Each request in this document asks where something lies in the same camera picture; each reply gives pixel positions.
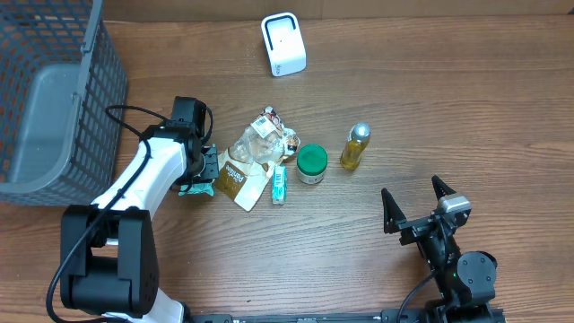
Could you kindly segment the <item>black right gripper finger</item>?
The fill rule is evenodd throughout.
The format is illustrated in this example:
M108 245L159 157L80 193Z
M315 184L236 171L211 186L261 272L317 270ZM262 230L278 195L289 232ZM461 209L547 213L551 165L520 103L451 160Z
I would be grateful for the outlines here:
M403 224L406 223L404 213L386 188L381 190L381 197L384 208L384 233L400 232Z
M438 175L434 175L431 178L431 183L438 200L444 196L454 195L456 193L456 191L449 187Z

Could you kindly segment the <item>teal wet wipes pack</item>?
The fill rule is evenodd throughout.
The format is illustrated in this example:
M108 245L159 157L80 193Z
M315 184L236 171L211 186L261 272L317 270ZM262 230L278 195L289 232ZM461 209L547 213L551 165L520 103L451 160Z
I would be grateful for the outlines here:
M208 195L214 196L213 181L195 183L195 184L182 184L179 186L178 194L184 195Z

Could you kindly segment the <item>brown Panfree bread bag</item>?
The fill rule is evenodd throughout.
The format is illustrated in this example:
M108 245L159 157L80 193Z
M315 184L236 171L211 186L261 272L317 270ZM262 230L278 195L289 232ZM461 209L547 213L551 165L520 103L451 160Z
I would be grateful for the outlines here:
M274 175L274 168L300 145L296 132L268 106L249 123L234 145L218 155L219 178L213 186L251 211Z

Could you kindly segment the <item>small Kleenex tissue pack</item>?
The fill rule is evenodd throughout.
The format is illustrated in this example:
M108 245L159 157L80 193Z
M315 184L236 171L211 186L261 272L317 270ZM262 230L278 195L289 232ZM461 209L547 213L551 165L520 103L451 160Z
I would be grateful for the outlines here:
M272 203L274 205L284 205L287 195L287 178L286 168L278 165L274 168L274 175L272 177Z

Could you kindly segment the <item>green lid Knorr jar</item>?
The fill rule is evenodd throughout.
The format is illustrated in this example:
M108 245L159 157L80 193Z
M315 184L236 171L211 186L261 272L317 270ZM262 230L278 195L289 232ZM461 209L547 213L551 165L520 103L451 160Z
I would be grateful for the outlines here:
M303 146L297 155L297 172L301 182L314 185L324 177L328 164L326 150L318 144Z

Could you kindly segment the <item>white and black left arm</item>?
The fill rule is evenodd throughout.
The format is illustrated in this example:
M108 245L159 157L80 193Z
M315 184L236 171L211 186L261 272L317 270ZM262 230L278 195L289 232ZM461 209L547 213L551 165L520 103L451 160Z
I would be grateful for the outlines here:
M88 205L62 216L60 264L48 287L46 311L58 322L56 293L92 322L190 322L188 306L159 286L152 218L172 186L189 190L219 176L208 141L213 113L202 101L175 98L170 117L136 131L138 151L117 181Z

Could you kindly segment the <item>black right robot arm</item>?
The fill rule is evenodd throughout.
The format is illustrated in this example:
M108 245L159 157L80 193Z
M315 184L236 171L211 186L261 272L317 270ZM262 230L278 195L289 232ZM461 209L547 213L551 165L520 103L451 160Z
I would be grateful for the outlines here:
M454 234L467 223L472 211L466 196L449 187L437 175L431 178L437 207L430 215L409 221L391 193L381 190L384 233L400 234L400 243L416 244L430 268L405 297L397 310L382 310L383 322L504 322L502 310L494 310L497 260L488 252L460 251ZM427 301L422 309L407 305L429 281L435 281L440 297Z

